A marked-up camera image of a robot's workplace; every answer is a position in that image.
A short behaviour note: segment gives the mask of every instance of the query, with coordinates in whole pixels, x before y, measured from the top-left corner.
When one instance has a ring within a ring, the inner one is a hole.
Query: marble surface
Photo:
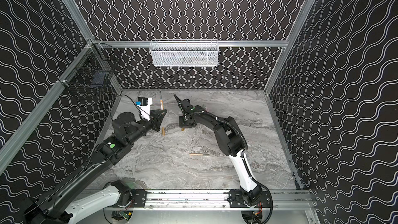
[[[125,91],[133,100],[153,97],[151,109],[160,108],[159,91]],[[198,124],[181,131],[181,111],[173,94],[190,99],[192,105],[205,105],[207,111],[232,116],[248,143],[248,160],[256,179],[270,189],[296,189],[292,173],[278,139],[265,97],[261,91],[162,91],[167,109],[162,132],[150,131],[140,138],[117,165],[101,175],[88,188],[102,188],[122,179],[132,188],[144,189],[238,189],[239,180],[230,159],[218,148],[214,132]],[[137,109],[122,96],[114,119]],[[106,137],[113,132],[112,127]],[[209,153],[210,156],[190,156]]]

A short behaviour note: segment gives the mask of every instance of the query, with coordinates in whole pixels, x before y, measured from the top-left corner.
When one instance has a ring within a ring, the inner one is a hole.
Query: wavy line pattern
[[[0,148],[85,43],[61,0],[0,0]]]
[[[316,0],[270,97],[324,224],[396,223],[398,0]]]
[[[147,48],[120,50],[115,75],[124,89],[262,90],[281,52],[279,47],[221,48],[216,67],[155,67]]]
[[[75,0],[98,40],[285,40],[304,0]]]
[[[0,176],[0,212],[11,212],[5,220],[14,218],[12,213],[18,212],[16,203],[22,197],[37,197],[52,189],[83,163],[94,148],[115,95],[112,86],[97,101],[62,93]]]

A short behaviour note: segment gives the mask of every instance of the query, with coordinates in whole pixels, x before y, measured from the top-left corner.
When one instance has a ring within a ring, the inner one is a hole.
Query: wire basket
[[[218,65],[218,40],[152,40],[149,51],[154,66],[215,67]]]
[[[93,100],[104,94],[104,89],[110,86],[122,52],[105,44],[94,44],[91,51],[82,58],[79,64],[61,81],[68,89],[69,95],[77,99]]]

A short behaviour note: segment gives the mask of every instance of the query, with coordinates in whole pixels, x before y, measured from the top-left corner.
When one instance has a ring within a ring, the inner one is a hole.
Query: wooden-handled tool
[[[159,95],[160,95],[160,108],[163,110],[163,100],[162,100],[162,92],[159,90]],[[162,127],[162,135],[165,136],[166,135],[166,131],[164,130],[164,127]]]

